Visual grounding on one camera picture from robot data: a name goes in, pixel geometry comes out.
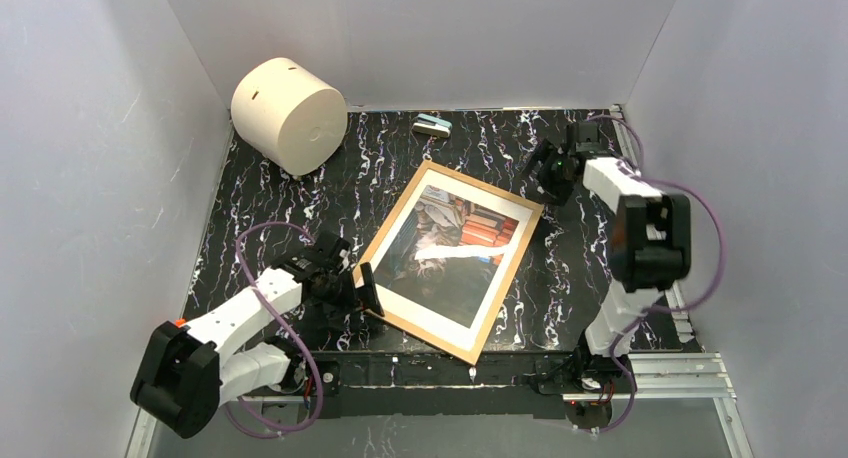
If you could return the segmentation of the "cat and books photo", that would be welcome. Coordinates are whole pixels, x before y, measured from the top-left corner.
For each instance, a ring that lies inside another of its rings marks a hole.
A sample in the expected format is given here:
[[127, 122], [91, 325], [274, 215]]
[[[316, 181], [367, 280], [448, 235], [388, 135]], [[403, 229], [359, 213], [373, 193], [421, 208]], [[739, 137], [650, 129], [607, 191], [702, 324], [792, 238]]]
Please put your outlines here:
[[473, 324], [519, 221], [427, 185], [374, 271], [376, 283], [457, 324]]

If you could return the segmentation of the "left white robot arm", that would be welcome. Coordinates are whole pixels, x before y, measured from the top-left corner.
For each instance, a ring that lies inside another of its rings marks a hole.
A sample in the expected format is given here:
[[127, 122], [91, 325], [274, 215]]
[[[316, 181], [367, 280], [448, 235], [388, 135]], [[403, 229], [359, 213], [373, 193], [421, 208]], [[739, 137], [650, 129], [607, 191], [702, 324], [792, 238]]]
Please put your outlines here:
[[271, 424], [274, 435], [301, 431], [322, 412], [331, 379], [283, 315], [315, 306], [324, 315], [383, 316], [370, 263], [349, 264], [351, 245], [332, 232], [276, 258], [222, 305], [185, 323], [166, 321], [148, 341], [130, 399], [182, 438], [197, 435], [219, 408], [250, 392], [283, 385], [298, 366], [295, 388], [308, 404], [296, 425]]

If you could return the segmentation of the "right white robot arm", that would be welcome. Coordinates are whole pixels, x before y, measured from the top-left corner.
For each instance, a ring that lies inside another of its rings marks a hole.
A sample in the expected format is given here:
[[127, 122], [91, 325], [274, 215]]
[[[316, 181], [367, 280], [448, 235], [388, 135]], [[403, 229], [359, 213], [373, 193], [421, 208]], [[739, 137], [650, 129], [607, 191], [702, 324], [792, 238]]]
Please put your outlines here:
[[582, 346], [604, 358], [628, 354], [639, 321], [655, 310], [661, 293], [690, 271], [689, 199], [650, 185], [631, 160], [602, 144], [595, 120], [567, 125], [558, 143], [542, 140], [525, 172], [545, 204], [563, 205], [582, 187], [613, 212], [607, 243], [612, 280], [598, 315], [582, 334]]

